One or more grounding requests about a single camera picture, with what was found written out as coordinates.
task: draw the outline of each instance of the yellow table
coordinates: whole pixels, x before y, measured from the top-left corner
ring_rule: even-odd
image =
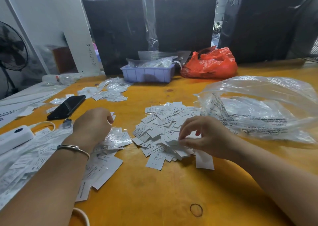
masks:
[[[291,77],[318,88],[318,67],[302,67],[298,60],[240,67],[238,75]],[[82,79],[53,98],[75,94],[104,79],[102,76]],[[132,136],[135,125],[145,117],[145,107],[173,101],[192,106],[196,100],[192,94],[215,81],[175,76],[169,84],[135,84],[124,93],[127,101],[88,99],[71,119],[78,118],[88,109],[106,107],[117,115],[113,126],[127,129]],[[0,133],[44,121],[49,107],[52,106],[44,105],[32,115],[11,122],[1,128]],[[304,144],[295,142],[254,140],[253,143],[318,174],[318,150],[314,146],[304,149]],[[76,204],[86,212],[92,226],[292,225],[252,177],[232,162],[214,158],[214,171],[197,169],[192,156],[182,161],[165,162],[162,171],[158,171],[145,167],[148,158],[134,144],[118,152],[116,157],[123,160],[116,173],[99,191],[92,189],[87,201]],[[198,205],[190,211],[192,204],[202,207],[201,216],[194,216],[200,215]],[[82,222],[72,217],[70,225],[82,225]]]

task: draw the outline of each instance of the black box wrapped in plastic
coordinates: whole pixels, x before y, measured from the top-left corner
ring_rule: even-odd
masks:
[[[159,51],[211,46],[217,0],[154,0]]]
[[[237,63],[285,59],[297,7],[304,0],[228,0],[218,48]]]
[[[145,0],[83,0],[105,74],[121,74],[126,59],[148,50]]]

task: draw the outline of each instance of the smartphone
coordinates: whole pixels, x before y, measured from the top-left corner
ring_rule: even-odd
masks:
[[[47,116],[48,120],[61,120],[70,117],[73,112],[84,102],[85,95],[72,96],[67,98],[52,113]]]

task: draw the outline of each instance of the red plastic bag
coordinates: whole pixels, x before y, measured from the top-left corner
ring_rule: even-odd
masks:
[[[201,52],[193,52],[181,75],[185,78],[228,79],[236,75],[237,69],[235,58],[228,47],[216,49],[213,46]]]

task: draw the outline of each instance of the purple plastic basket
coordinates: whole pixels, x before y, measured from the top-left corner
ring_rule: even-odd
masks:
[[[126,65],[121,70],[127,82],[170,83],[175,73],[175,64],[168,68],[134,68]]]

